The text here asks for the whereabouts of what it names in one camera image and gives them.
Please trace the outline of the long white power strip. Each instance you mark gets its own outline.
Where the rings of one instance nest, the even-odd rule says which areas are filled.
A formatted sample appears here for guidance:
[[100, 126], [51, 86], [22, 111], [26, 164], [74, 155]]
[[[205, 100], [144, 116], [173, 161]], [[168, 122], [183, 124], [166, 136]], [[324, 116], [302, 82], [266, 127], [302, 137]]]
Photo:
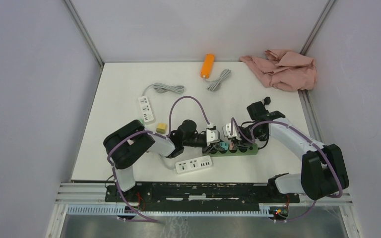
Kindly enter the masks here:
[[207, 156], [201, 156], [193, 159], [184, 160], [175, 163], [175, 170], [178, 174], [185, 174], [204, 170], [213, 166], [212, 158]]

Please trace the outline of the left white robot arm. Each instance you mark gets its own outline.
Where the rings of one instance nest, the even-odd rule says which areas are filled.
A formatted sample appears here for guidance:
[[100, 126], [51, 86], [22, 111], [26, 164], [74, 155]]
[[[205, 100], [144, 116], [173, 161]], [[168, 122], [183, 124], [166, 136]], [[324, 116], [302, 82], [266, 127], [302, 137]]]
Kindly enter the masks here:
[[107, 160], [112, 166], [117, 195], [126, 202], [136, 195], [136, 181], [133, 164], [146, 152], [165, 158], [181, 155], [186, 147], [201, 148], [202, 153], [210, 153], [221, 148], [220, 134], [216, 126], [210, 125], [202, 132], [197, 131], [196, 123], [187, 119], [176, 129], [163, 136], [145, 129], [139, 120], [133, 120], [103, 140]]

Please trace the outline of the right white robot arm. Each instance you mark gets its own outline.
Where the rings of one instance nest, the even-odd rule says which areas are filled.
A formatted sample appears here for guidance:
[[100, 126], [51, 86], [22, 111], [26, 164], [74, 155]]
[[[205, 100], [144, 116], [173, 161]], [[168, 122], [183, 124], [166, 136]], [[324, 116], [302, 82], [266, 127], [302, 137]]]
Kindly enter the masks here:
[[312, 200], [343, 195], [349, 178], [339, 146], [314, 140], [280, 111], [269, 112], [261, 101], [249, 105], [247, 111], [252, 123], [241, 127], [232, 119], [226, 136], [248, 144], [274, 138], [301, 161], [300, 173], [276, 175], [268, 180], [266, 194], [270, 201], [280, 202], [289, 193], [304, 194]]

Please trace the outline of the orange power strip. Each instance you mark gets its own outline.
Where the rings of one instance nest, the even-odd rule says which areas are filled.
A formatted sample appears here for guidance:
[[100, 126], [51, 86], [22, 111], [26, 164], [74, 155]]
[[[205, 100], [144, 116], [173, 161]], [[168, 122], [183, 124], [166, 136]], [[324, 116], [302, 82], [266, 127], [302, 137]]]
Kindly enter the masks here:
[[204, 62], [200, 71], [200, 77], [203, 79], [208, 79], [211, 75], [212, 68], [215, 61], [214, 54], [207, 54], [204, 58]]

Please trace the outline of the small white power strip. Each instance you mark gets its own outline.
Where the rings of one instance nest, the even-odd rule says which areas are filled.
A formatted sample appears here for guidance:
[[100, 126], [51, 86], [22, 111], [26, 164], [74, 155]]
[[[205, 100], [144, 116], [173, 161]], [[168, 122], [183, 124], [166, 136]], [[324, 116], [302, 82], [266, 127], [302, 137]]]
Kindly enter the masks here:
[[141, 111], [143, 121], [145, 124], [151, 124], [155, 122], [154, 113], [147, 96], [141, 96], [138, 98], [139, 109]]

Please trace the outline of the yellow plug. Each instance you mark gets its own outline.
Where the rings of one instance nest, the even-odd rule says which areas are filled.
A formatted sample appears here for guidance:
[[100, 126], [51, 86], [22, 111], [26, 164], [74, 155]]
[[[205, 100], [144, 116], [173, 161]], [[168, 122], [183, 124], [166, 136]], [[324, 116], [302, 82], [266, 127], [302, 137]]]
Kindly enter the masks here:
[[166, 134], [168, 130], [168, 125], [165, 123], [158, 123], [156, 126], [156, 132], [159, 134]]

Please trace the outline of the dark green power strip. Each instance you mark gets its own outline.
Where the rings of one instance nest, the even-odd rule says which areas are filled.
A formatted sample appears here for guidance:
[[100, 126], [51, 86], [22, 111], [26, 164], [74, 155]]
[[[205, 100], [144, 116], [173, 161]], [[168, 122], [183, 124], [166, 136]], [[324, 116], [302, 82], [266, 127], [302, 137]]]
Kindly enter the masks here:
[[233, 150], [224, 150], [223, 148], [215, 154], [204, 154], [203, 156], [211, 157], [230, 157], [230, 156], [247, 156], [256, 155], [259, 151], [257, 144], [252, 144], [251, 146], [237, 146]]

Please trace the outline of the teal plug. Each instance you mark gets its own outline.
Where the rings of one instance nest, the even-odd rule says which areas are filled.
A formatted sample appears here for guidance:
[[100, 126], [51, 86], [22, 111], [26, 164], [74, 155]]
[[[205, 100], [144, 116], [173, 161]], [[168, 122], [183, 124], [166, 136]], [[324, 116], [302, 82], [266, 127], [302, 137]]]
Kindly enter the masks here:
[[219, 146], [220, 146], [221, 148], [223, 148], [224, 150], [228, 150], [228, 148], [229, 148], [229, 143], [222, 141], [222, 142], [219, 142]]

